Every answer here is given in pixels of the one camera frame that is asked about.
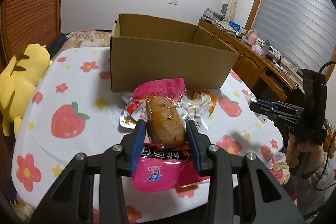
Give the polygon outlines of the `right hand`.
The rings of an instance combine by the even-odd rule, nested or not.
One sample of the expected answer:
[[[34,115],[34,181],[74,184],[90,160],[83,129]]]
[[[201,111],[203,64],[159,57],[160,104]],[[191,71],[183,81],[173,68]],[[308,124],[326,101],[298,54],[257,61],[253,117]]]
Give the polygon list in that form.
[[[286,162],[295,178],[323,177],[327,159],[322,145],[289,134]]]

